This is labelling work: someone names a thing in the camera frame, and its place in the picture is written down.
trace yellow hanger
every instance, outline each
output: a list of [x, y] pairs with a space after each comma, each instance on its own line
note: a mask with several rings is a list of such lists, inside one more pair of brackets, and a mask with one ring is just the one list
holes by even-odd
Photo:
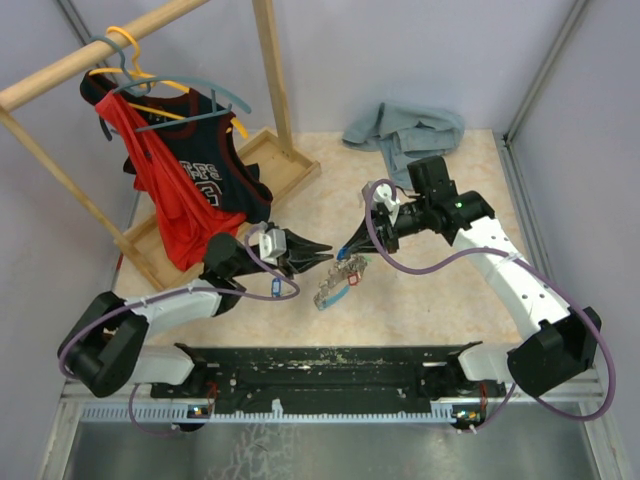
[[[177, 114], [171, 113], [171, 112], [165, 112], [164, 110], [158, 110], [156, 108], [147, 107], [145, 105], [137, 105], [135, 103], [130, 103], [129, 105], [131, 105], [136, 110], [142, 110], [143, 112], [155, 113], [156, 115], [162, 115], [163, 117], [173, 118], [174, 120], [184, 120], [184, 118], [185, 118], [182, 115], [177, 115]], [[233, 117], [231, 119], [231, 124], [234, 127], [236, 127], [236, 129], [238, 130], [238, 133], [240, 133], [240, 135], [242, 135], [242, 138], [245, 138], [245, 139], [249, 138], [249, 132], [247, 132], [247, 129], [244, 127], [244, 125], [242, 123], [240, 123], [240, 121], [236, 117]], [[231, 133], [231, 128], [228, 128], [226, 133]]]
[[[140, 68], [140, 64], [138, 63], [138, 58], [140, 57], [140, 45], [138, 45], [138, 42], [136, 41], [135, 38], [133, 38], [133, 36], [127, 32], [125, 29], [120, 28], [120, 27], [116, 27], [116, 26], [111, 26], [109, 28], [107, 28], [107, 33], [111, 33], [111, 32], [117, 32], [120, 35], [122, 35], [123, 37], [125, 37], [127, 40], [129, 40], [129, 42], [131, 43], [131, 45], [134, 48], [134, 54], [131, 57], [131, 63], [133, 64], [133, 67], [135, 68], [134, 71], [132, 70], [127, 70], [129, 72], [129, 74], [131, 74], [134, 77], [140, 77], [140, 78], [151, 78], [154, 77], [155, 75], [150, 74], [150, 73], [146, 73], [143, 72], [142, 69]], [[93, 70], [91, 70], [89, 72], [89, 75], [96, 75], [98, 73], [123, 73], [122, 69], [120, 68], [113, 68], [113, 67], [108, 67], [108, 68], [95, 68]], [[161, 83], [175, 88], [176, 90], [180, 90], [181, 92], [184, 93], [188, 93], [189, 92], [189, 87], [182, 85], [181, 83], [177, 83], [177, 82], [173, 82], [171, 80], [162, 80]], [[153, 87], [155, 86], [155, 83], [150, 83], [150, 86]], [[151, 107], [147, 107], [144, 105], [137, 105], [134, 103], [129, 103], [130, 106], [132, 106], [133, 108], [135, 108], [136, 110], [141, 110], [144, 112], [149, 112], [149, 113], [154, 113], [156, 115], [161, 115], [163, 117], [167, 117], [167, 118], [172, 118], [174, 120], [182, 120], [185, 117], [181, 116], [181, 115], [176, 115], [174, 113], [170, 113], [170, 112], [165, 112], [163, 110], [158, 110], [155, 108], [151, 108]], [[240, 133], [240, 135], [242, 135], [242, 138], [249, 138], [249, 133], [247, 132], [247, 129], [245, 128], [245, 126], [242, 124], [242, 122], [240, 122], [240, 120], [238, 120], [236, 117], [231, 119], [231, 124], [236, 127], [236, 129], [238, 130], [238, 132]]]

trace red shirt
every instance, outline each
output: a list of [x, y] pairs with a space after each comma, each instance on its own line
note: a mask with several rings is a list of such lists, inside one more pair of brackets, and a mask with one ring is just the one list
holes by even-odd
[[134, 188], [155, 203], [164, 249], [177, 268], [201, 262], [215, 234], [236, 234], [246, 215], [212, 207], [155, 131], [135, 132], [147, 123], [120, 95], [109, 92], [96, 112], [122, 136], [136, 167]]

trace tiled floor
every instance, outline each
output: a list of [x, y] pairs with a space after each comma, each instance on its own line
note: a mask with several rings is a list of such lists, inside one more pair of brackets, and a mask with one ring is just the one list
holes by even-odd
[[[333, 245], [335, 253], [362, 221], [362, 186], [386, 176], [382, 156], [343, 147], [339, 133], [299, 134], [296, 144], [322, 164], [322, 175], [283, 205], [273, 220], [303, 237]], [[447, 165], [458, 190], [480, 192], [524, 251], [491, 131], [466, 132], [461, 146], [447, 156]], [[143, 199], [139, 210], [148, 213], [150, 209], [153, 205]], [[395, 258], [422, 267], [452, 253], [443, 238], [424, 232], [402, 240]], [[318, 311], [312, 299], [329, 263], [296, 278], [302, 293], [293, 300], [241, 300], [224, 315], [192, 321], [151, 341], [191, 346], [355, 346], [519, 340], [507, 310], [467, 260], [415, 277], [397, 272], [378, 256], [372, 258], [360, 285], [325, 311]], [[240, 282], [250, 292], [270, 292], [271, 277], [266, 273]], [[129, 296], [152, 291], [125, 262], [116, 292]]]

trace wooden clothes rack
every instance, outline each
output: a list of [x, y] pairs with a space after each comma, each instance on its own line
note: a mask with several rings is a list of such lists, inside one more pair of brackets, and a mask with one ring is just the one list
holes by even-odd
[[[171, 0], [130, 22], [124, 28], [133, 38], [139, 40], [207, 1]], [[243, 145], [238, 154], [247, 164], [260, 164], [261, 172], [265, 174], [261, 174], [261, 181], [274, 194], [272, 208], [277, 208], [294, 189], [317, 176], [320, 173], [320, 165], [293, 146], [272, 0], [253, 0], [253, 8], [277, 135], [269, 129], [263, 129]], [[129, 41], [118, 33], [107, 34], [107, 37], [122, 48], [130, 45]], [[5, 88], [0, 92], [0, 121], [109, 231], [122, 253], [151, 285], [157, 290], [163, 290], [192, 280], [200, 273], [201, 265], [195, 265], [187, 272], [179, 272], [173, 267], [166, 258], [161, 243], [158, 244], [159, 233], [155, 214], [129, 231], [121, 232], [10, 113], [114, 53], [115, 50], [106, 43], [93, 42]], [[240, 228], [239, 234], [246, 231], [246, 226], [243, 227]]]

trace grey cloth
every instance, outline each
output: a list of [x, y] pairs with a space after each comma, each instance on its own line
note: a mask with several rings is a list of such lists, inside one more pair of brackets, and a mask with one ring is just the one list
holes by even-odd
[[442, 155], [460, 145], [462, 117], [446, 110], [382, 102], [353, 122], [342, 141], [358, 150], [381, 150], [389, 177], [411, 190], [407, 164], [419, 158]]

